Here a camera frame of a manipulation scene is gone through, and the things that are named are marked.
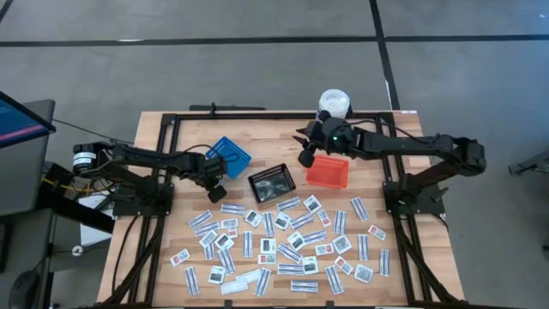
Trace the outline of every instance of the black metal frame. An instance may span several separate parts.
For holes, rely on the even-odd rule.
[[[177,144],[178,144],[178,136],[180,132],[180,126],[181,122],[184,120],[229,120],[229,119],[313,119],[316,116],[314,112],[252,112],[252,113],[240,113],[240,112],[223,112],[223,113],[215,113],[215,112],[205,112],[205,113],[199,113],[199,114],[172,114],[172,113],[166,113],[162,116],[161,120],[161,126],[160,126],[160,133],[159,133],[159,139],[157,144],[157,151],[162,151],[164,148],[164,144],[166,141],[166,133],[169,125],[171,124],[173,126],[172,128],[172,140],[170,141],[169,146],[169,152],[173,152],[176,150]],[[355,112],[352,116],[352,118],[370,118],[373,120],[376,120],[376,132],[383,134],[383,128],[382,128],[382,122],[387,124],[395,125],[395,119],[392,112]],[[396,131],[393,127],[389,128],[389,135],[390,136],[396,136]],[[399,155],[395,156],[395,162],[396,162],[396,168],[397,173],[399,177],[404,175],[404,164],[402,162],[402,158]],[[393,181],[392,172],[389,165],[389,158],[384,157],[382,158],[382,164],[383,164],[383,173],[385,177],[385,182],[391,182]],[[172,175],[166,175],[166,182],[171,181]],[[451,296],[446,289],[443,287],[442,284],[440,284],[437,280],[437,278],[432,274],[432,272],[429,270],[428,266],[426,265],[425,261],[423,260],[423,253],[421,250],[421,244],[419,241],[419,232],[417,228],[417,223],[415,221],[414,214],[406,214],[406,218],[401,218],[401,214],[399,214],[398,211],[392,211],[389,212],[393,218],[393,223],[395,226],[395,232],[397,234],[397,248],[398,248],[398,254],[401,261],[401,269],[402,269],[402,279],[404,282],[404,288],[406,291],[406,298],[407,298],[407,304],[409,306],[418,306],[418,307],[424,307],[424,308],[438,308],[438,307],[444,307],[444,308],[496,308],[494,306],[476,306],[476,305],[469,305],[466,301],[460,301],[453,296]],[[156,235],[161,239],[162,233],[163,233],[163,227],[164,227],[164,220],[165,217],[159,217],[157,218],[157,227],[155,228],[155,233],[153,238],[155,237],[155,234],[158,232],[160,235]],[[404,227],[402,224],[402,220],[406,220],[408,224],[408,228],[410,231],[410,237],[409,239],[406,236],[406,233],[404,232]],[[157,244],[154,245],[154,249],[149,255],[144,255],[145,248],[150,245],[147,242],[147,235],[149,231],[151,218],[145,217],[142,224],[142,230],[141,235],[137,247],[137,255],[136,255],[136,264],[140,264],[143,266],[150,256],[152,258],[150,269],[148,272],[148,279],[147,279],[147,288],[145,293],[145,299],[143,302],[136,302],[136,291],[138,289],[139,285],[139,272],[141,271],[141,268],[137,270],[137,273],[130,271],[129,276],[133,276],[134,280],[131,282],[131,284],[128,286],[128,290],[130,291],[130,297],[128,299],[128,304],[122,304],[117,305],[115,303],[106,303],[103,306],[109,306],[109,307],[116,307],[120,308],[121,306],[124,307],[132,307],[135,306],[148,306],[152,307],[153,303],[153,297],[154,297],[154,285],[156,283],[156,275],[158,270],[158,260],[160,256],[160,241],[158,241]],[[408,263],[408,256],[412,258],[412,260],[416,263],[419,270],[419,283],[421,285],[421,291],[422,291],[422,300],[417,300],[414,295],[413,290],[413,283],[412,283],[412,275],[410,271],[410,266]],[[442,302],[436,302],[432,301],[431,296],[431,290],[433,290],[438,298]],[[118,299],[121,300],[126,291],[122,291],[121,294],[118,295]],[[326,306],[323,306],[322,308],[335,308],[335,303],[333,301],[327,302]],[[371,308],[372,306],[356,306],[354,308]],[[230,300],[226,301],[226,304],[224,306],[220,306],[220,308],[232,308],[232,302]]]

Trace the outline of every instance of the sticker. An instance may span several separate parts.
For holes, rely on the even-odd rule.
[[[353,266],[351,266],[351,264],[347,263],[345,258],[343,258],[341,256],[337,257],[337,259],[334,261],[334,264],[336,264],[337,267],[339,267],[341,270],[343,270],[343,272],[347,275],[351,274],[351,271],[353,271]]]
[[[232,218],[227,220],[221,220],[221,228],[233,228],[238,226],[238,219]]]
[[[276,254],[259,254],[257,255],[257,263],[262,264],[276,264]]]
[[[335,212],[334,233],[339,235],[344,235],[346,222],[347,222],[347,212],[342,210],[337,210]]]
[[[298,229],[309,222],[313,222],[312,215],[313,215],[312,213],[301,215],[291,220],[290,225],[292,226],[293,229]]]
[[[209,231],[202,239],[200,239],[199,243],[202,246],[202,248],[206,248],[214,242],[215,238],[217,237],[217,233],[215,231]]]
[[[262,254],[276,254],[276,239],[261,239]]]
[[[278,252],[282,253],[283,256],[286,258],[291,259],[295,263],[299,264],[301,261],[301,258],[303,257],[301,254],[299,254],[297,251],[292,249],[292,247],[282,243],[278,246]]]
[[[238,236],[238,230],[237,228],[229,228],[228,230],[226,230],[226,234],[227,236],[229,236],[230,239],[234,239]]]
[[[370,255],[368,253],[368,235],[358,235],[358,243],[359,243],[359,261],[367,261],[370,259]]]
[[[318,282],[312,280],[291,280],[292,292],[318,293]]]
[[[277,275],[302,276],[305,274],[303,265],[299,264],[278,264]]]
[[[261,269],[261,275],[257,280],[256,290],[254,294],[257,296],[264,296],[267,291],[268,279],[271,277],[271,270]]]
[[[309,210],[309,212],[311,213],[315,213],[317,212],[320,208],[323,207],[322,204],[320,204],[320,202],[318,201],[317,197],[315,197],[314,195],[311,195],[310,197],[308,197],[306,200],[303,201],[303,204],[305,205],[305,207],[307,208],[307,210]]]
[[[282,231],[286,231],[286,229],[288,228],[288,225],[290,225],[291,219],[292,218],[290,218],[289,215],[286,215],[283,212],[279,212],[278,215],[276,216],[276,220],[274,220],[274,225],[279,229],[281,229]]]
[[[237,280],[246,280],[248,283],[252,283],[259,280],[260,275],[261,275],[261,270],[252,270],[252,271],[248,271],[243,275],[237,276]]]
[[[389,260],[391,259],[391,250],[382,249],[379,252],[379,275],[388,277],[389,273]]]
[[[193,266],[185,269],[185,277],[187,279],[187,289],[189,290],[189,295],[197,295],[200,293],[198,289],[198,281],[196,280],[196,272]]]
[[[334,246],[332,244],[317,245],[315,247],[315,251],[317,252],[318,256],[334,253]]]
[[[381,228],[376,227],[375,225],[370,225],[370,228],[368,228],[368,233],[378,237],[380,240],[385,240],[385,237],[387,237],[387,234],[381,230]]]
[[[215,240],[215,245],[217,245],[220,250],[229,249],[234,245],[234,241],[232,241],[229,236],[223,233]]]
[[[223,203],[221,205],[221,212],[224,214],[244,215],[246,207],[244,205]]]
[[[248,211],[248,214],[246,214],[246,217],[244,218],[244,221],[248,222],[251,226],[256,228],[259,225],[259,222],[261,222],[262,219],[263,219],[262,215],[260,215],[255,210],[250,209]]]
[[[364,266],[363,264],[357,264],[357,269],[354,271],[354,279],[369,283],[371,278],[374,276],[374,270],[370,267]]]
[[[212,270],[209,272],[208,282],[213,284],[223,284],[223,279],[225,279],[225,267],[221,266],[212,266]]]
[[[297,207],[299,206],[299,204],[299,197],[292,197],[284,202],[277,203],[276,208],[278,209],[278,211],[284,211]]]
[[[323,240],[326,240],[326,231],[324,231],[323,229],[303,235],[303,241],[306,245],[313,244]]]
[[[328,277],[329,286],[332,288],[332,294],[337,295],[345,292],[339,275],[337,274],[337,269],[335,265],[331,265],[325,268],[326,276]]]
[[[248,289],[248,282],[246,282],[246,280],[235,280],[233,282],[227,282],[227,283],[221,284],[221,295],[242,292],[247,289]]]
[[[303,257],[301,259],[306,275],[316,274],[318,272],[317,257]]]
[[[348,250],[351,250],[351,242],[347,238],[346,235],[342,235],[334,240],[332,240],[332,243],[334,244],[335,250],[339,254],[343,254],[343,252],[346,252]]]
[[[360,197],[353,198],[351,200],[351,205],[353,206],[354,212],[357,214],[360,221],[370,219],[370,215],[368,215],[368,211],[366,211],[366,207],[362,203],[362,199],[360,199]]]
[[[298,231],[293,232],[293,234],[287,238],[287,241],[295,251],[299,251],[299,249],[303,248],[305,245],[303,236],[301,236],[301,233]]]
[[[320,219],[320,222],[323,224],[323,227],[332,225],[332,221],[329,220],[326,210],[320,210],[319,212],[317,212],[317,215],[318,215],[318,218]]]
[[[180,253],[171,257],[170,262],[172,262],[173,267],[176,267],[188,259],[189,259],[189,251],[187,249],[183,249]]]
[[[245,231],[244,236],[244,243],[242,245],[242,256],[244,258],[251,258],[253,257],[253,242],[252,242],[252,235],[253,233],[251,231]]]
[[[265,226],[266,237],[275,236],[275,228],[273,227],[273,216],[271,215],[270,211],[263,213],[263,225]]]
[[[229,275],[234,274],[236,270],[229,249],[219,250],[217,251],[217,255],[220,257],[221,264],[225,267],[226,273]]]
[[[189,224],[189,227],[193,230],[196,229],[196,227],[203,224],[205,221],[208,221],[212,218],[212,212],[209,210],[204,211],[200,215],[198,215],[195,219],[189,221],[187,224]]]

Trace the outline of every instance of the white card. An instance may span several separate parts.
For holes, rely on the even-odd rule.
[[[337,253],[342,254],[345,251],[350,250],[351,242],[347,238],[346,235],[342,235],[334,240],[332,240],[332,243],[334,244],[334,248],[337,251]]]
[[[232,228],[238,226],[238,218],[221,220],[221,228]]]
[[[317,252],[318,256],[321,256],[324,254],[331,254],[331,253],[334,253],[334,245],[332,244],[317,245],[315,246],[315,251]]]
[[[303,248],[303,246],[305,245],[303,236],[298,231],[293,232],[293,234],[290,235],[287,240],[295,251],[299,251],[299,249]]]
[[[226,230],[227,236],[229,236],[230,239],[237,238],[238,236],[238,230],[237,228],[229,228]]]
[[[301,263],[305,268],[306,275],[312,275],[318,272],[317,257],[302,257]]]
[[[189,251],[187,249],[183,249],[180,253],[171,257],[170,262],[172,262],[173,267],[176,267],[188,259],[189,259]]]
[[[276,264],[276,254],[258,254],[257,263],[262,264]]]
[[[234,241],[232,241],[229,236],[223,233],[215,240],[215,245],[217,245],[220,250],[229,249],[234,245]]]
[[[261,239],[262,254],[276,254],[276,239]]]
[[[376,227],[375,225],[370,225],[370,228],[368,228],[368,233],[378,237],[380,240],[385,240],[385,237],[387,237],[387,234],[381,230],[381,228]]]
[[[202,246],[202,248],[206,248],[209,246],[209,244],[212,243],[212,241],[215,240],[216,237],[217,237],[217,233],[214,230],[210,230],[209,232],[206,233],[206,235],[202,237],[202,239],[200,239],[199,243]]]
[[[315,213],[317,212],[320,208],[323,207],[322,204],[320,204],[320,202],[318,201],[317,197],[315,197],[314,195],[311,195],[310,197],[308,197],[306,200],[303,201],[303,204],[305,205],[305,207],[307,208],[307,210],[309,210],[309,212],[311,213]]]
[[[347,275],[351,274],[351,271],[353,271],[353,266],[347,263],[345,258],[341,256],[337,257],[337,259],[334,261],[334,264],[336,264],[337,267],[341,268],[341,270],[343,270],[343,272],[346,273]]]
[[[213,284],[221,284],[225,279],[225,267],[212,266],[212,270],[209,272],[208,282]]]
[[[354,279],[360,282],[369,283],[373,276],[373,269],[364,266],[363,264],[357,264],[357,269],[354,271]]]
[[[282,231],[286,231],[286,229],[288,228],[288,225],[290,225],[291,219],[292,218],[290,218],[289,215],[286,215],[283,212],[279,212],[278,215],[276,216],[276,220],[274,221],[274,225],[279,229],[281,229]]]
[[[331,226],[332,221],[329,220],[328,214],[326,213],[326,210],[320,210],[318,213],[318,218],[320,219],[320,222],[323,224],[323,227]]]
[[[257,227],[262,219],[263,216],[260,213],[253,209],[250,209],[250,211],[248,211],[248,213],[246,214],[244,221],[250,223],[250,225],[253,227]]]

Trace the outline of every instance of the white container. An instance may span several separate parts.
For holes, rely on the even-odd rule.
[[[321,111],[328,111],[332,117],[345,119],[350,105],[349,96],[343,91],[339,89],[326,90],[318,101],[317,120]]]

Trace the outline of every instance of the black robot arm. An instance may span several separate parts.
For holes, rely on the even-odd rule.
[[[118,185],[114,215],[165,215],[172,205],[172,184],[160,184],[158,175],[139,176],[127,170],[127,166],[155,168],[192,180],[208,192],[212,203],[226,195],[219,185],[226,173],[226,161],[220,156],[207,159],[204,154],[189,151],[164,154],[107,142],[78,144],[73,152],[76,175],[85,179],[109,179]]]
[[[443,159],[421,173],[407,173],[400,179],[397,201],[401,203],[415,203],[424,188],[440,181],[456,175],[478,175],[486,169],[484,147],[475,140],[449,135],[390,137],[353,127],[344,119],[327,117],[325,113],[322,116],[323,121],[311,122],[306,128],[297,130],[307,138],[294,137],[304,147],[299,154],[299,162],[304,167],[312,166],[317,149],[328,155],[337,153],[363,160],[389,155],[435,155]]]

